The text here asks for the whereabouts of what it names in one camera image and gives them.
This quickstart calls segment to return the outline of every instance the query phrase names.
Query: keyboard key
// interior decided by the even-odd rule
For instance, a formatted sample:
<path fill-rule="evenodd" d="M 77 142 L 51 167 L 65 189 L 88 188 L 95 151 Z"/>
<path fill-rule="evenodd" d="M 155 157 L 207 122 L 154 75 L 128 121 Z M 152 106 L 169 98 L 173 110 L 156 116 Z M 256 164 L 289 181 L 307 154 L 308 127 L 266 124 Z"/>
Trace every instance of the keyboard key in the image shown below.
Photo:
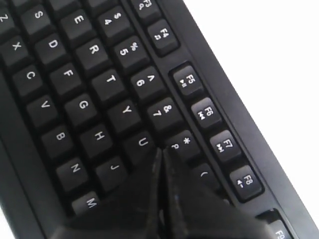
<path fill-rule="evenodd" d="M 124 182 L 128 174 L 120 157 L 115 157 L 95 169 L 105 192 Z"/>
<path fill-rule="evenodd" d="M 271 230 L 274 232 L 275 239 L 292 239 L 285 225 L 281 220 L 276 220 L 269 224 Z"/>
<path fill-rule="evenodd" d="M 80 187 L 89 180 L 86 169 L 79 158 L 74 158 L 56 169 L 66 193 Z"/>
<path fill-rule="evenodd" d="M 192 66 L 188 65 L 173 74 L 179 91 L 185 99 L 192 99 L 204 93 L 201 80 Z"/>
<path fill-rule="evenodd" d="M 37 5 L 21 16 L 24 29 L 33 42 L 46 37 L 54 31 L 49 15 L 42 5 Z"/>
<path fill-rule="evenodd" d="M 10 0 L 18 14 L 25 12 L 32 6 L 41 3 L 41 0 Z"/>
<path fill-rule="evenodd" d="M 141 22 L 150 24 L 161 16 L 160 8 L 155 0 L 131 0 Z"/>
<path fill-rule="evenodd" d="M 32 57 L 20 36 L 7 41 L 0 48 L 4 65 L 11 72 L 16 72 L 32 62 Z"/>
<path fill-rule="evenodd" d="M 222 123 L 222 118 L 210 98 L 205 98 L 192 105 L 191 110 L 203 129 L 216 127 Z"/>
<path fill-rule="evenodd" d="M 118 3 L 118 0 L 84 0 L 84 3 L 90 14 L 92 16 L 97 16 L 115 6 Z"/>
<path fill-rule="evenodd" d="M 72 208 L 76 215 L 79 215 L 100 204 L 100 199 L 95 192 L 89 192 L 81 198 L 72 202 Z"/>
<path fill-rule="evenodd" d="M 222 163 L 228 163 L 241 154 L 239 146 L 228 130 L 210 138 L 210 144 Z"/>
<path fill-rule="evenodd" d="M 188 130 L 168 139 L 165 144 L 174 149 L 184 162 L 196 158 L 201 153 L 194 136 Z"/>
<path fill-rule="evenodd" d="M 75 96 L 85 88 L 72 63 L 68 63 L 51 73 L 50 80 L 62 101 Z"/>
<path fill-rule="evenodd" d="M 148 33 L 159 56 L 165 56 L 178 48 L 178 40 L 166 20 L 162 19 L 150 26 Z"/>
<path fill-rule="evenodd" d="M 103 124 L 81 134 L 81 143 L 87 157 L 92 160 L 113 147 L 113 141 Z"/>
<path fill-rule="evenodd" d="M 78 48 L 76 56 L 87 77 L 96 75 L 111 65 L 111 60 L 99 39 Z"/>
<path fill-rule="evenodd" d="M 63 18 L 60 26 L 71 48 L 83 44 L 96 35 L 90 19 L 83 10 L 78 10 Z"/>
<path fill-rule="evenodd" d="M 142 119 L 131 100 L 125 100 L 107 111 L 117 134 L 125 134 L 139 127 Z"/>
<path fill-rule="evenodd" d="M 19 96 L 24 102 L 37 97 L 45 89 L 40 73 L 34 65 L 18 72 L 12 79 Z"/>
<path fill-rule="evenodd" d="M 41 137 L 48 156 L 53 160 L 66 156 L 74 149 L 71 136 L 64 125 L 58 126 Z"/>
<path fill-rule="evenodd" d="M 61 19 L 81 7 L 81 3 L 78 0 L 47 0 L 47 4 L 56 20 Z"/>
<path fill-rule="evenodd" d="M 183 124 L 183 118 L 171 98 L 166 98 L 147 110 L 148 116 L 158 133 L 164 133 L 168 130 Z"/>
<path fill-rule="evenodd" d="M 43 96 L 40 99 L 27 105 L 26 110 L 35 128 L 38 130 L 54 124 L 58 120 L 58 111 L 50 96 Z"/>
<path fill-rule="evenodd" d="M 0 43 L 19 33 L 7 8 L 0 8 Z"/>
<path fill-rule="evenodd" d="M 109 70 L 92 80 L 92 87 L 103 107 L 123 99 L 127 90 L 115 70 Z"/>
<path fill-rule="evenodd" d="M 56 33 L 35 44 L 35 51 L 47 70 L 58 67 L 69 60 L 62 41 Z"/>
<path fill-rule="evenodd" d="M 97 110 L 88 94 L 80 95 L 66 103 L 64 109 L 75 128 L 89 124 L 98 116 Z"/>
<path fill-rule="evenodd" d="M 132 164 L 136 166 L 141 160 L 144 160 L 152 150 L 155 150 L 156 146 L 150 133 L 143 131 L 125 140 L 123 148 Z"/>
<path fill-rule="evenodd" d="M 98 21 L 101 32 L 109 45 L 123 40 L 134 32 L 126 13 L 120 6 L 101 15 Z"/>
<path fill-rule="evenodd" d="M 192 169 L 193 174 L 208 188 L 216 192 L 220 189 L 220 183 L 207 163 L 203 163 Z"/>
<path fill-rule="evenodd" d="M 131 83 L 141 103 L 148 103 L 166 92 L 163 80 L 153 66 L 134 75 Z"/>
<path fill-rule="evenodd" d="M 246 165 L 230 174 L 230 180 L 236 189 L 240 201 L 256 197 L 263 190 L 259 180 L 251 168 Z"/>
<path fill-rule="evenodd" d="M 116 57 L 125 74 L 139 70 L 149 63 L 150 59 L 140 39 L 132 36 L 114 48 Z"/>

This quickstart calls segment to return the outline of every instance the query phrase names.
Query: keyboard frame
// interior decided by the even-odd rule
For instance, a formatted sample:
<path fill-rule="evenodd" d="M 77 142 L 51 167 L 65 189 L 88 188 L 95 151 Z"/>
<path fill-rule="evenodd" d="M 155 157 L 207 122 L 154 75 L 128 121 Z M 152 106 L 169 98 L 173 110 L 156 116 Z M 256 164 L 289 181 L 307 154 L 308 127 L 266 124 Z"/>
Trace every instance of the keyboard frame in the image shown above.
<path fill-rule="evenodd" d="M 318 238 L 317 227 L 222 70 L 184 2 L 157 0 L 181 45 L 178 50 L 160 58 L 143 32 L 142 25 L 135 18 L 133 10 L 130 9 L 131 6 L 126 0 L 120 1 L 160 74 L 164 76 L 164 81 L 174 95 L 185 120 L 188 123 L 192 122 L 190 129 L 203 151 L 211 155 L 208 148 L 209 142 L 204 141 L 169 77 L 171 70 L 184 63 L 180 61 L 181 59 L 191 62 L 195 67 L 210 97 L 263 183 L 265 192 L 261 196 L 247 203 L 240 203 L 219 170 L 218 164 L 210 158 L 209 161 L 233 204 L 252 216 L 276 208 L 294 239 Z M 67 218 L 21 117 L 17 103 L 8 85 L 1 78 L 1 72 L 0 96 L 0 110 L 5 112 L 0 119 L 0 137 L 3 142 L 3 145 L 0 143 L 0 200 L 3 210 L 17 238 L 47 239 Z"/>

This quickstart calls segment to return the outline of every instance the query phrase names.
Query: j key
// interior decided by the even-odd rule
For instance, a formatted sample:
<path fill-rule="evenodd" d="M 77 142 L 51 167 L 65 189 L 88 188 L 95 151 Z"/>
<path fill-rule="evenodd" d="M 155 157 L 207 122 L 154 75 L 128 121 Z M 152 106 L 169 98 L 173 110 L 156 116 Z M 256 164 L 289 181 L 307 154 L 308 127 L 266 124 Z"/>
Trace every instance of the j key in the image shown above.
<path fill-rule="evenodd" d="M 55 33 L 35 45 L 35 51 L 45 68 L 51 70 L 69 59 L 60 37 Z"/>
<path fill-rule="evenodd" d="M 74 144 L 64 125 L 58 126 L 41 137 L 42 143 L 50 159 L 55 160 L 71 153 Z"/>
<path fill-rule="evenodd" d="M 192 105 L 191 110 L 203 129 L 215 127 L 222 123 L 222 118 L 210 98 L 205 98 Z"/>
<path fill-rule="evenodd" d="M 81 198 L 72 202 L 72 208 L 76 215 L 79 215 L 100 204 L 100 199 L 95 192 L 89 192 Z"/>
<path fill-rule="evenodd" d="M 54 31 L 54 26 L 42 5 L 37 5 L 21 16 L 24 29 L 33 42 L 46 37 Z"/>
<path fill-rule="evenodd" d="M 110 150 L 113 146 L 110 134 L 103 124 L 99 124 L 81 134 L 80 140 L 90 160 Z"/>
<path fill-rule="evenodd" d="M 90 14 L 97 16 L 115 6 L 118 0 L 84 0 Z"/>
<path fill-rule="evenodd" d="M 0 8 L 0 44 L 19 33 L 7 8 Z"/>
<path fill-rule="evenodd" d="M 158 55 L 165 56 L 178 48 L 178 40 L 166 20 L 150 26 L 148 32 Z"/>
<path fill-rule="evenodd" d="M 109 45 L 119 42 L 134 32 L 123 8 L 117 6 L 98 19 L 101 32 Z"/>
<path fill-rule="evenodd" d="M 97 110 L 87 94 L 80 95 L 66 103 L 64 109 L 75 128 L 89 124 L 98 116 Z"/>
<path fill-rule="evenodd" d="M 56 20 L 61 19 L 81 7 L 81 3 L 78 0 L 47 0 L 47 4 Z"/>
<path fill-rule="evenodd" d="M 137 36 L 132 36 L 114 48 L 122 70 L 130 74 L 149 63 L 150 59 Z"/>
<path fill-rule="evenodd" d="M 92 87 L 95 90 L 103 107 L 123 99 L 128 92 L 115 70 L 109 70 L 92 80 Z"/>
<path fill-rule="evenodd" d="M 156 147 L 150 133 L 143 131 L 125 140 L 123 148 L 132 164 L 136 166 Z"/>
<path fill-rule="evenodd" d="M 81 45 L 96 35 L 90 19 L 83 10 L 78 10 L 63 18 L 60 25 L 71 48 Z"/>
<path fill-rule="evenodd" d="M 142 123 L 138 110 L 131 100 L 125 100 L 107 111 L 117 134 L 125 134 Z"/>
<path fill-rule="evenodd" d="M 43 96 L 40 99 L 27 105 L 26 110 L 31 121 L 37 129 L 43 129 L 52 125 L 58 120 L 58 112 L 50 96 Z"/>
<path fill-rule="evenodd" d="M 274 232 L 275 239 L 292 239 L 285 225 L 281 220 L 276 220 L 269 224 L 271 230 Z"/>
<path fill-rule="evenodd" d="M 155 0 L 131 0 L 142 23 L 150 24 L 161 16 L 160 8 Z"/>
<path fill-rule="evenodd" d="M 122 184 L 128 174 L 120 157 L 115 157 L 95 169 L 105 192 Z"/>
<path fill-rule="evenodd" d="M 148 103 L 166 92 L 163 80 L 153 66 L 134 75 L 131 83 L 141 103 Z"/>
<path fill-rule="evenodd" d="M 32 57 L 20 36 L 7 41 L 0 48 L 4 65 L 11 72 L 16 72 L 32 62 Z"/>
<path fill-rule="evenodd" d="M 203 163 L 192 169 L 193 174 L 208 188 L 216 192 L 220 189 L 220 183 L 207 163 Z"/>
<path fill-rule="evenodd" d="M 248 165 L 233 171 L 230 174 L 230 180 L 242 202 L 256 197 L 263 190 L 255 173 Z"/>
<path fill-rule="evenodd" d="M 203 84 L 192 66 L 185 66 L 173 75 L 176 85 L 185 99 L 204 93 Z"/>
<path fill-rule="evenodd" d="M 79 158 L 74 158 L 56 169 L 66 193 L 76 189 L 89 180 L 86 169 Z"/>
<path fill-rule="evenodd" d="M 41 0 L 11 0 L 15 10 L 18 14 L 25 12 L 32 6 L 41 3 Z"/>
<path fill-rule="evenodd" d="M 166 131 L 183 124 L 183 118 L 171 98 L 166 98 L 147 110 L 148 116 L 158 133 Z"/>
<path fill-rule="evenodd" d="M 239 146 L 228 130 L 212 137 L 210 144 L 222 163 L 228 163 L 241 154 Z"/>
<path fill-rule="evenodd" d="M 76 56 L 87 77 L 98 74 L 111 65 L 111 60 L 99 39 L 78 48 Z"/>
<path fill-rule="evenodd" d="M 62 101 L 75 96 L 84 89 L 84 84 L 71 63 L 51 73 L 50 80 L 55 92 Z"/>
<path fill-rule="evenodd" d="M 34 65 L 18 72 L 12 79 L 19 96 L 24 102 L 39 96 L 45 89 L 40 73 Z"/>
<path fill-rule="evenodd" d="M 201 153 L 194 136 L 188 130 L 168 139 L 165 144 L 175 150 L 184 162 L 190 161 Z"/>

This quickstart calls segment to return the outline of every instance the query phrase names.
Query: keyboard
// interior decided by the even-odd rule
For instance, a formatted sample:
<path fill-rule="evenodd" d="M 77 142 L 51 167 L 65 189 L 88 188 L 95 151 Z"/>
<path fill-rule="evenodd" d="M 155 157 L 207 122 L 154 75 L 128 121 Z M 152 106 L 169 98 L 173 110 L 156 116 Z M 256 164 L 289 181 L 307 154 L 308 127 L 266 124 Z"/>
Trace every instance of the keyboard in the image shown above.
<path fill-rule="evenodd" d="M 49 238 L 98 207 L 150 151 L 170 147 L 275 238 L 318 238 L 182 0 L 0 6 L 2 181 L 16 181 L 0 195 L 27 202 L 28 222 L 12 220 L 17 237 Z"/>

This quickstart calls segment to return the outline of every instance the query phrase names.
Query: white surface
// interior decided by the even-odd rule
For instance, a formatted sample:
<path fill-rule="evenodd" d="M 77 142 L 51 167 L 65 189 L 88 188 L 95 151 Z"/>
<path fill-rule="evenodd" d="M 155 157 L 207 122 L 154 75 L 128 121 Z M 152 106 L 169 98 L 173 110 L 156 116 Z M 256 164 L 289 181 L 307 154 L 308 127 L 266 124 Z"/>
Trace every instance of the white surface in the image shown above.
<path fill-rule="evenodd" d="M 184 1 L 319 226 L 318 1 Z"/>

